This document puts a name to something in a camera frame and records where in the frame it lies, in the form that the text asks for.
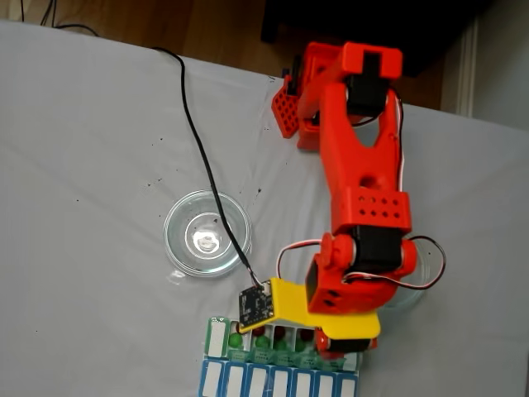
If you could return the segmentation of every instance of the white tablecloth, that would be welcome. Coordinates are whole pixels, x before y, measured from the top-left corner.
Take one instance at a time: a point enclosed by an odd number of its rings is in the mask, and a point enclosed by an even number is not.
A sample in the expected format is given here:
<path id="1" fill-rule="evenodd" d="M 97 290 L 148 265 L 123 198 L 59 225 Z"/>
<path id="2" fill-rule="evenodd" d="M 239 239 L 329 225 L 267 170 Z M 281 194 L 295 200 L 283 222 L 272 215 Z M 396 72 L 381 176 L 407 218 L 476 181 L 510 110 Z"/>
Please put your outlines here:
<path id="1" fill-rule="evenodd" d="M 188 100 L 219 188 L 248 211 L 265 280 L 290 242 L 329 228 L 318 155 L 269 104 L 278 79 L 196 60 Z M 207 318 L 237 317 L 243 269 L 168 281 L 164 217 L 207 189 L 179 65 L 132 45 L 0 23 L 0 395 L 196 394 Z M 529 135 L 405 107 L 416 232 L 449 268 L 383 313 L 362 396 L 522 395 L 529 351 Z M 301 281 L 313 251 L 285 258 Z"/>

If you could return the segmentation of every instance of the white wire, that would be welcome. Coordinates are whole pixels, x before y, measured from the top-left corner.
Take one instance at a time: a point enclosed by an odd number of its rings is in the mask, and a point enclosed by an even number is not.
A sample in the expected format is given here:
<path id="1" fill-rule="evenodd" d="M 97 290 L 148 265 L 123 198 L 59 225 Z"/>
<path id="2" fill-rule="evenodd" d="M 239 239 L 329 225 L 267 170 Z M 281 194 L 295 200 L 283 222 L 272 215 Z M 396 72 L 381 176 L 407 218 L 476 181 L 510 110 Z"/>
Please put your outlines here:
<path id="1" fill-rule="evenodd" d="M 414 236 L 409 239 L 410 241 L 413 240 L 427 240 L 431 242 L 433 245 L 437 247 L 439 252 L 441 253 L 441 268 L 439 269 L 439 272 L 437 273 L 436 277 L 434 279 L 424 285 L 414 285 L 409 283 L 404 283 L 402 281 L 398 281 L 395 279 L 392 279 L 390 277 L 387 277 L 385 275 L 374 275 L 373 273 L 365 273 L 363 271 L 351 271 L 349 274 L 345 275 L 342 282 L 348 282 L 353 280 L 385 280 L 389 281 L 390 283 L 396 284 L 399 287 L 404 287 L 408 289 L 414 289 L 414 290 L 424 290 L 429 289 L 433 285 L 437 283 L 445 273 L 446 269 L 446 253 L 445 250 L 443 250 L 442 246 L 436 242 L 433 238 L 428 236 Z"/>
<path id="2" fill-rule="evenodd" d="M 398 140 L 399 140 L 399 145 L 400 145 L 400 159 L 401 159 L 400 160 L 400 170 L 398 170 L 398 190 L 402 192 L 403 191 L 403 174 L 404 174 L 404 145 L 401 142 L 401 140 L 403 139 L 403 126 L 402 126 L 403 120 L 400 117 L 400 115 L 401 115 L 401 111 L 404 111 L 404 109 L 402 109 L 403 102 L 402 100 L 398 98 L 396 91 L 395 91 L 395 102 L 397 103 Z"/>
<path id="3" fill-rule="evenodd" d="M 287 246 L 281 248 L 281 251 L 278 254 L 278 259 L 275 263 L 275 273 L 278 276 L 278 279 L 281 278 L 281 259 L 286 251 L 293 250 L 295 248 L 301 248 L 302 246 L 319 246 L 322 244 L 322 240 L 313 238 L 312 240 L 301 240 L 300 242 L 293 242 Z"/>

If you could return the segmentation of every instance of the robotic arm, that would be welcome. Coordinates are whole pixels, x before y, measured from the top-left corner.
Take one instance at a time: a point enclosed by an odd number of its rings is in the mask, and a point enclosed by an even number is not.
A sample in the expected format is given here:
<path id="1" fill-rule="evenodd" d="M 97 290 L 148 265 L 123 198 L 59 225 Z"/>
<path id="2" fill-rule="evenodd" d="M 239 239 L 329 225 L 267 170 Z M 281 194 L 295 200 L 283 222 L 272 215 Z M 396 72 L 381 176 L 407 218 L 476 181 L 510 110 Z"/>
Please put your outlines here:
<path id="1" fill-rule="evenodd" d="M 402 104 L 389 84 L 401 75 L 399 50 L 311 43 L 274 96 L 283 137 L 319 151 L 331 192 L 331 233 L 322 238 L 305 285 L 271 279 L 240 294 L 241 331 L 282 318 L 317 327 L 317 348 L 333 355 L 372 347 L 375 310 L 415 270 L 409 199 L 402 191 Z M 364 146 L 354 126 L 378 118 Z"/>

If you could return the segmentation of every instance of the red pill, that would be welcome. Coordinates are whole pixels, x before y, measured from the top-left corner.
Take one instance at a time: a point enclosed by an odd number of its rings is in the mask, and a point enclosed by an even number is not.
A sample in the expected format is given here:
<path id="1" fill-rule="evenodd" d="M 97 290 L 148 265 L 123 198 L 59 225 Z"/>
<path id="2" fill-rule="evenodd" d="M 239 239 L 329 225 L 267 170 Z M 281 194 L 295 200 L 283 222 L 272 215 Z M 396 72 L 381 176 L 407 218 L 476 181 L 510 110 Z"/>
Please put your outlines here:
<path id="1" fill-rule="evenodd" d="M 274 329 L 274 339 L 278 341 L 279 339 L 284 338 L 284 334 L 286 333 L 284 327 L 276 327 Z"/>
<path id="2" fill-rule="evenodd" d="M 265 327 L 256 328 L 252 331 L 252 333 L 257 337 L 261 337 L 265 334 Z"/>
<path id="3" fill-rule="evenodd" d="M 304 342 L 310 342 L 314 338 L 314 331 L 312 329 L 300 329 L 299 337 Z"/>
<path id="4" fill-rule="evenodd" d="M 245 333 L 244 332 L 241 332 L 241 329 L 240 329 L 240 324 L 237 323 L 236 326 L 235 326 L 235 330 L 237 333 L 239 333 L 240 335 L 244 335 Z"/>

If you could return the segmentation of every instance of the white label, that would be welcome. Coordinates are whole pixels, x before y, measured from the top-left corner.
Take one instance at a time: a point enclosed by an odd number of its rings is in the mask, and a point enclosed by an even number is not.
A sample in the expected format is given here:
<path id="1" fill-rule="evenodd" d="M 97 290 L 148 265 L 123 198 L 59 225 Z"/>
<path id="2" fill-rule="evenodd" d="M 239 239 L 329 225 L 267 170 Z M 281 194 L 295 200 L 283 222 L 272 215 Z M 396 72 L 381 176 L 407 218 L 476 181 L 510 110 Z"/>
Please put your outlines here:
<path id="1" fill-rule="evenodd" d="M 341 382 L 341 397 L 354 397 L 355 385 L 356 382 L 354 379 L 344 379 Z"/>
<path id="2" fill-rule="evenodd" d="M 320 390 L 317 397 L 332 397 L 332 376 L 320 376 Z"/>
<path id="3" fill-rule="evenodd" d="M 309 397 L 311 394 L 311 376 L 309 374 L 298 374 L 298 386 L 296 397 Z"/>
<path id="4" fill-rule="evenodd" d="M 230 369 L 226 397 L 241 397 L 242 375 L 244 370 L 239 366 Z"/>
<path id="5" fill-rule="evenodd" d="M 262 368 L 254 368 L 251 375 L 250 393 L 248 397 L 263 397 L 265 381 L 266 371 Z"/>
<path id="6" fill-rule="evenodd" d="M 274 375 L 274 393 L 272 397 L 287 397 L 288 372 L 276 371 Z"/>
<path id="7" fill-rule="evenodd" d="M 344 371 L 356 371 L 356 363 L 358 356 L 356 353 L 349 353 L 345 355 L 346 362 L 344 363 Z"/>
<path id="8" fill-rule="evenodd" d="M 209 348 L 207 349 L 208 356 L 222 356 L 222 345 L 224 344 L 225 331 L 226 323 L 212 322 L 212 331 L 209 334 Z"/>
<path id="9" fill-rule="evenodd" d="M 202 390 L 203 397 L 215 397 L 217 395 L 218 381 L 221 379 L 222 365 L 220 362 L 208 362 L 206 368 L 206 379 Z"/>

